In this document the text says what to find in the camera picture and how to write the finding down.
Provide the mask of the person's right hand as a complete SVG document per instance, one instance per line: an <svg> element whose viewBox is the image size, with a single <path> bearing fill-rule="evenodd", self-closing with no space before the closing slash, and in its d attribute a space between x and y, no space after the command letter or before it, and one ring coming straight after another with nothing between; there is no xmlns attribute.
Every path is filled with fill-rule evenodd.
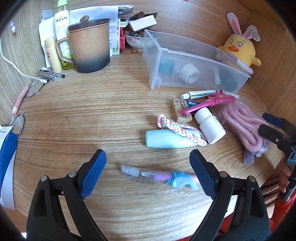
<svg viewBox="0 0 296 241"><path fill-rule="evenodd" d="M286 192L286 188L288 187L288 185L290 183L290 181L288 180L290 175L291 175L291 170L290 170L289 166L287 165L287 163L285 162L285 160L283 160L282 171L281 171L280 179L278 182L280 192L282 192L282 193Z"/></svg>

